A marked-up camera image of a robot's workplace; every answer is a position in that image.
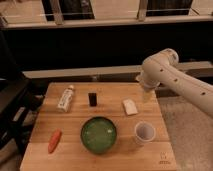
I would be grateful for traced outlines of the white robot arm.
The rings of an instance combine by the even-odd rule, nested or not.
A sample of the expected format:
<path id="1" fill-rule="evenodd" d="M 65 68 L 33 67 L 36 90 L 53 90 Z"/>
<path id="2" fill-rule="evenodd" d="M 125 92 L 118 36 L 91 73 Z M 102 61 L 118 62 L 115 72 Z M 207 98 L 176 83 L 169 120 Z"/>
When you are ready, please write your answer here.
<path id="1" fill-rule="evenodd" d="M 138 75 L 140 86 L 150 92 L 162 83 L 213 118 L 213 85 L 179 71 L 178 63 L 178 53 L 171 48 L 147 57 Z"/>

